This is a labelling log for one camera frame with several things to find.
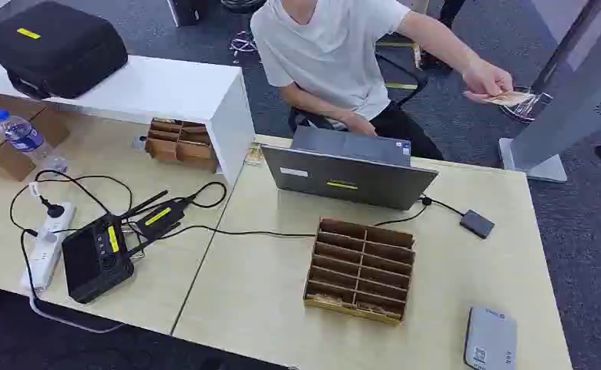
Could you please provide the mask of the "person's left hand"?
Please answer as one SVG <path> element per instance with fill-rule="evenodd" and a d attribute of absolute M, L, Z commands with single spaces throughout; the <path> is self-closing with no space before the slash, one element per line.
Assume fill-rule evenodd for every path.
<path fill-rule="evenodd" d="M 483 102 L 513 91 L 511 75 L 484 59 L 471 62 L 464 69 L 462 79 L 466 85 L 463 94 L 473 101 Z"/>

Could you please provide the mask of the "person's right hand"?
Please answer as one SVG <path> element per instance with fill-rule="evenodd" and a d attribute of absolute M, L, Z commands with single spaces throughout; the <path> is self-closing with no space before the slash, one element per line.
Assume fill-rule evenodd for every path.
<path fill-rule="evenodd" d="M 345 112 L 337 119 L 343 123 L 351 132 L 376 136 L 376 129 L 371 122 L 355 112 Z"/>

